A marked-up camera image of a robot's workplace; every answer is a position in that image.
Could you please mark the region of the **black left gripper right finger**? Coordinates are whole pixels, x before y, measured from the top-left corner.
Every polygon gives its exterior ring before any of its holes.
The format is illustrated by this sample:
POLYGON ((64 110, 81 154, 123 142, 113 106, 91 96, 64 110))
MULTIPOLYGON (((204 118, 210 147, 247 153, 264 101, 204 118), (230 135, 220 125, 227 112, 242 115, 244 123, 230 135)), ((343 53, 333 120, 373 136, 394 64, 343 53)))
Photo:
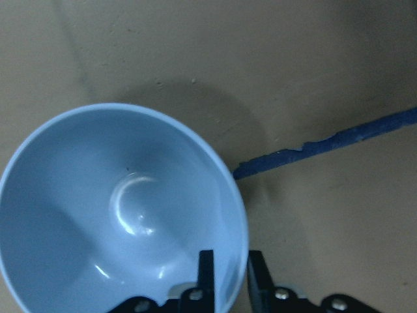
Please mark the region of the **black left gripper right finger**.
POLYGON ((293 289, 277 286, 272 280, 263 254, 250 250, 248 254, 248 293, 253 312, 376 312, 377 310, 351 296, 332 294, 320 304, 313 304, 307 297, 293 289))

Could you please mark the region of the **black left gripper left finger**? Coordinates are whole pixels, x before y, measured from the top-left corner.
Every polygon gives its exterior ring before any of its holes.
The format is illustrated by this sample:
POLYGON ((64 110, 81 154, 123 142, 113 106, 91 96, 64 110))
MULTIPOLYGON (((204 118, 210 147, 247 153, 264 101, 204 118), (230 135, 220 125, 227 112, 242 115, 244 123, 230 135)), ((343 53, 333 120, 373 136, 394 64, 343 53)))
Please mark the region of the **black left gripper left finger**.
POLYGON ((160 306, 148 297, 132 297, 110 312, 215 312, 214 251, 199 252, 196 285, 181 291, 177 298, 160 306))

